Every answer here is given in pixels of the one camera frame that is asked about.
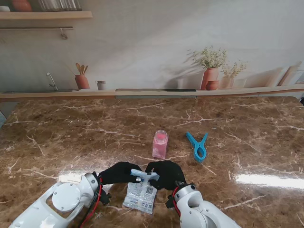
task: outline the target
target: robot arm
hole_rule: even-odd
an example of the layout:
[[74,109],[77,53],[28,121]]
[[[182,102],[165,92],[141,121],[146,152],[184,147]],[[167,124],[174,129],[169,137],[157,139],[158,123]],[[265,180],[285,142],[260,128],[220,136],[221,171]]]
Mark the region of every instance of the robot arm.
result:
[[[98,199],[104,205],[110,202],[111,195],[101,189],[103,184],[141,182],[141,178],[130,175],[131,169],[141,170],[137,165],[119,162],[98,176],[95,172],[81,176],[79,184],[56,183],[19,215],[9,228],[66,228],[83,207],[89,208],[88,213]],[[54,209],[47,204],[50,198]],[[67,218],[58,214],[65,212],[71,212]],[[89,218],[90,215],[86,214],[80,226]]]
[[[9,228],[66,228],[84,206],[89,207],[97,187],[98,182],[91,173],[81,176],[79,184],[56,183],[19,215]],[[61,217],[47,204],[49,197],[52,197],[57,211],[72,213],[67,218]]]
[[150,181],[152,186],[174,190],[166,206],[176,209],[181,228],[240,228],[220,209],[204,201],[194,184],[185,184],[185,176],[178,164],[171,161],[150,162],[146,172],[152,170],[160,176],[158,180]]
[[179,188],[174,200],[180,211],[181,228],[241,228],[212,203],[204,201],[194,184]]

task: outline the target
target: wall hook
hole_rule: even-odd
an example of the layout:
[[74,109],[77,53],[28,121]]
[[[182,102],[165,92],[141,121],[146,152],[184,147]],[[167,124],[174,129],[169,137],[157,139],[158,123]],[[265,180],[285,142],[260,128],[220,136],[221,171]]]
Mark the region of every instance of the wall hook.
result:
[[68,37],[67,37],[67,35],[63,32],[62,28],[60,28],[60,31],[61,31],[61,38],[64,39],[64,40],[67,40]]

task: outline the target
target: faucet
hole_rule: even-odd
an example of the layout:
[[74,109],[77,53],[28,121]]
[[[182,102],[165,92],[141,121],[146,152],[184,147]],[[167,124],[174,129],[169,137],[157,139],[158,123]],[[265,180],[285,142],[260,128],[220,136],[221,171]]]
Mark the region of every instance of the faucet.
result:
[[57,91],[57,90],[58,90],[58,87],[57,87],[57,85],[56,85],[56,83],[55,83],[55,81],[54,81],[52,75],[51,75],[50,73],[47,73],[47,77],[49,77],[50,80],[51,80],[51,82],[53,83],[53,84],[49,84],[49,86],[53,87],[53,89],[54,89],[55,91]]

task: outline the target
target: red cable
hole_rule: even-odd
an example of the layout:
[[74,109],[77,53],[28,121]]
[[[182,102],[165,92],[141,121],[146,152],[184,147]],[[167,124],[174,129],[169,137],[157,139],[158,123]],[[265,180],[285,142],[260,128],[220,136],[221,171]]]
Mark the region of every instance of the red cable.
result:
[[96,204],[95,204],[94,209],[92,210],[92,212],[86,217],[86,219],[84,220],[84,222],[81,224],[80,227],[82,227],[91,218],[91,216],[94,215],[94,212],[95,212],[95,210],[97,208],[97,205],[98,205],[98,202],[99,202],[99,199],[100,199],[100,196],[101,196],[101,188],[103,187],[101,183],[102,183],[102,179],[100,178],[100,185],[99,185],[99,193],[98,193],[97,202],[96,202]]
[[172,193],[172,196],[173,196],[173,204],[174,204],[174,208],[176,210],[176,212],[178,213],[179,216],[181,216],[181,211],[178,209],[177,205],[176,205],[176,202],[175,202],[175,199],[174,199],[174,196],[175,196],[175,193],[177,192],[179,187],[176,187]]

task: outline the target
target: pink plastic container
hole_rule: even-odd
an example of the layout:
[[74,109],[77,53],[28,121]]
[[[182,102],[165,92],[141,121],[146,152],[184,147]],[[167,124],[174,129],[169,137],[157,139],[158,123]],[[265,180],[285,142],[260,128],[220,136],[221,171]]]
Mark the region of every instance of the pink plastic container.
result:
[[164,130],[158,130],[155,133],[152,152],[154,158],[166,158],[168,139],[168,134]]

